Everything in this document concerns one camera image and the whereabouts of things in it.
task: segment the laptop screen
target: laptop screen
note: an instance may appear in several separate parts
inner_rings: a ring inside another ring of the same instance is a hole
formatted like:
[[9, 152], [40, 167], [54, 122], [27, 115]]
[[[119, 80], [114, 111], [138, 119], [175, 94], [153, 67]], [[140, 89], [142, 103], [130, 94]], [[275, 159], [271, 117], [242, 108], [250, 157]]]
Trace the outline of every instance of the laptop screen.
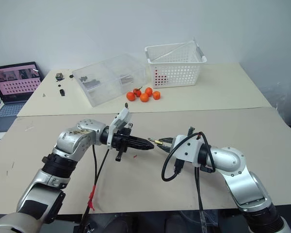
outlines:
[[41, 81], [35, 62], [0, 67], [0, 97], [4, 103], [25, 102]]

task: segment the plastic storage box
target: plastic storage box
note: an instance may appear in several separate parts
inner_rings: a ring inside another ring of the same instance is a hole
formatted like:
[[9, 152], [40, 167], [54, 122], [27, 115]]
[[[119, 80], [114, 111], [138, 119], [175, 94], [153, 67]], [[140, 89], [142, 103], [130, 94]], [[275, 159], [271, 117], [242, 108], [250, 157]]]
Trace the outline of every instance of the plastic storage box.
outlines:
[[201, 64], [207, 62], [195, 40], [145, 48], [154, 88], [195, 85]]
[[72, 74], [94, 107], [146, 84], [145, 71], [135, 58], [123, 54]]

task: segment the laptop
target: laptop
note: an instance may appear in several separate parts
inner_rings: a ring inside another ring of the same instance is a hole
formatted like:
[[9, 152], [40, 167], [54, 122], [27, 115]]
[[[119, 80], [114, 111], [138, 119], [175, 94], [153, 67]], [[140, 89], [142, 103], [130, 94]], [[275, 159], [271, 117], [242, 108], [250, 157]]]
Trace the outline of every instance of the laptop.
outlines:
[[8, 131], [42, 79], [35, 62], [0, 67], [0, 132]]

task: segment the white wall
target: white wall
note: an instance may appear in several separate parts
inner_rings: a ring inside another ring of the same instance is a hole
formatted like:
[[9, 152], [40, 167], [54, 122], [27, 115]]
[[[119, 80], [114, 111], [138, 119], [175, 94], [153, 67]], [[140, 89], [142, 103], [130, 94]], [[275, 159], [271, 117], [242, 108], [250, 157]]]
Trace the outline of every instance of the white wall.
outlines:
[[0, 65], [36, 61], [44, 74], [124, 52], [146, 61], [145, 46], [192, 37], [210, 63], [240, 62], [269, 99], [265, 86], [288, 92], [279, 110], [291, 124], [291, 0], [0, 0]]

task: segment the red tape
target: red tape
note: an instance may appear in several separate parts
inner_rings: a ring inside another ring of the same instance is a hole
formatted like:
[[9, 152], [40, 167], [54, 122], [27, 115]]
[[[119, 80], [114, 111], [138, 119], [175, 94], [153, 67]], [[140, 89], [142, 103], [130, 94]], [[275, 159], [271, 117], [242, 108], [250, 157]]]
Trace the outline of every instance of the red tape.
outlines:
[[95, 194], [95, 189], [96, 189], [96, 185], [93, 186], [93, 189], [92, 189], [92, 192], [89, 194], [89, 200], [88, 200], [88, 207], [91, 208], [93, 211], [95, 210], [94, 209], [94, 206], [93, 206], [93, 197], [94, 197], [94, 194]]

